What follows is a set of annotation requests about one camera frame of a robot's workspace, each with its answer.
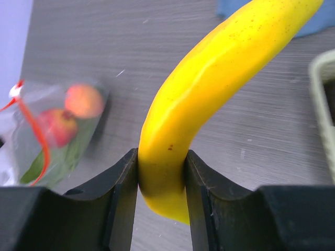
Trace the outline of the pale green plastic basket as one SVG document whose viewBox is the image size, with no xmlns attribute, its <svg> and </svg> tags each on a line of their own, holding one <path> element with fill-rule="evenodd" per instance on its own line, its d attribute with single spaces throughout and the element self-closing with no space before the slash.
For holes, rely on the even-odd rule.
<svg viewBox="0 0 335 251">
<path fill-rule="evenodd" d="M 334 124 L 323 87 L 324 83 L 334 79 L 334 49 L 317 55 L 309 64 L 308 73 L 319 133 L 330 176 L 334 179 Z"/>
</svg>

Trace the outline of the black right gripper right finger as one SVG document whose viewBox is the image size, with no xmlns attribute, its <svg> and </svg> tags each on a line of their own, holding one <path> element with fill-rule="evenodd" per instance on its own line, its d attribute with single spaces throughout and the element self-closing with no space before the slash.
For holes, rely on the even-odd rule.
<svg viewBox="0 0 335 251">
<path fill-rule="evenodd" d="M 334 250 L 334 186 L 251 191 L 194 151 L 185 178 L 193 250 Z"/>
</svg>

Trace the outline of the yellow banana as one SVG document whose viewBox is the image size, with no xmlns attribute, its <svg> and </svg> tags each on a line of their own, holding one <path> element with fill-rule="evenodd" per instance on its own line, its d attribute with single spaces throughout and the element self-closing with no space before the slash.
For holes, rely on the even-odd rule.
<svg viewBox="0 0 335 251">
<path fill-rule="evenodd" d="M 141 129 L 139 188 L 156 214 L 189 224 L 184 162 L 199 129 L 282 51 L 322 1 L 250 1 L 206 35 L 158 90 Z"/>
</svg>

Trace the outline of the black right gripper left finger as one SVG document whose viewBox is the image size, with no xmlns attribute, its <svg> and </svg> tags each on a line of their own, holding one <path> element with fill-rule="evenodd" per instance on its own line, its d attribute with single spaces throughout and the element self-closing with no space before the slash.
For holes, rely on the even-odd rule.
<svg viewBox="0 0 335 251">
<path fill-rule="evenodd" d="M 130 250 L 137 153 L 63 195 L 42 186 L 1 188 L 1 250 Z"/>
</svg>

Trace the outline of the orange peach fruit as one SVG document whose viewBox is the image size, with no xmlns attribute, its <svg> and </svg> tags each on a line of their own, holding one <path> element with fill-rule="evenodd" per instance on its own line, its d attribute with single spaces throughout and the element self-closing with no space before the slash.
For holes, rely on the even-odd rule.
<svg viewBox="0 0 335 251">
<path fill-rule="evenodd" d="M 103 112 L 104 99 L 95 87 L 76 83 L 67 90 L 64 106 L 78 118 L 89 119 Z"/>
</svg>

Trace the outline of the green leafy vegetable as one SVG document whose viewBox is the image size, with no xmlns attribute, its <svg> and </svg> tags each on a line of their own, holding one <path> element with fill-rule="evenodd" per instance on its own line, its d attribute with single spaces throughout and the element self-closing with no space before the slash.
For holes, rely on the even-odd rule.
<svg viewBox="0 0 335 251">
<path fill-rule="evenodd" d="M 53 187 L 77 167 L 98 124 L 97 119 L 78 119 L 76 137 L 66 146 L 50 151 L 51 161 L 44 176 L 37 185 Z"/>
</svg>

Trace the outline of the clear zip bag orange zipper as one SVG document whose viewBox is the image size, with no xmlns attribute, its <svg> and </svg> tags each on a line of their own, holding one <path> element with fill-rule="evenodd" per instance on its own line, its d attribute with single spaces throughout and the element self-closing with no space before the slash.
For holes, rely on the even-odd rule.
<svg viewBox="0 0 335 251">
<path fill-rule="evenodd" d="M 93 81 L 20 80 L 1 107 L 1 186 L 53 187 L 78 165 L 105 109 Z"/>
</svg>

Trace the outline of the red apple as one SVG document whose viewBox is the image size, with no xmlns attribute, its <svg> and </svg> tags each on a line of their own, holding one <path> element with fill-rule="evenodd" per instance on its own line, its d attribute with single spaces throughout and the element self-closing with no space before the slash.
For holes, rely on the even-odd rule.
<svg viewBox="0 0 335 251">
<path fill-rule="evenodd" d="M 77 121 L 73 114 L 61 108 L 45 110 L 37 120 L 50 147 L 66 146 L 78 132 Z"/>
</svg>

